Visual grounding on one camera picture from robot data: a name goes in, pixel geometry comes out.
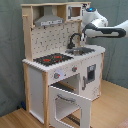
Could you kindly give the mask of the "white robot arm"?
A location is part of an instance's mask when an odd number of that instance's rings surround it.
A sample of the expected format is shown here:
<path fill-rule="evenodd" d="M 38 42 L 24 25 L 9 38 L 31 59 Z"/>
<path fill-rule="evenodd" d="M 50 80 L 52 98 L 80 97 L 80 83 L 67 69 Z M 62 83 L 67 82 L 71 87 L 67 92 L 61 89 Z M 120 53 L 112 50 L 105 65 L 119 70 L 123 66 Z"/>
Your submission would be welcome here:
<path fill-rule="evenodd" d="M 128 20 L 124 21 L 123 23 L 117 26 L 109 27 L 108 20 L 104 16 L 102 16 L 97 9 L 87 8 L 83 11 L 81 32 L 82 41 L 84 41 L 87 37 L 128 37 Z"/>

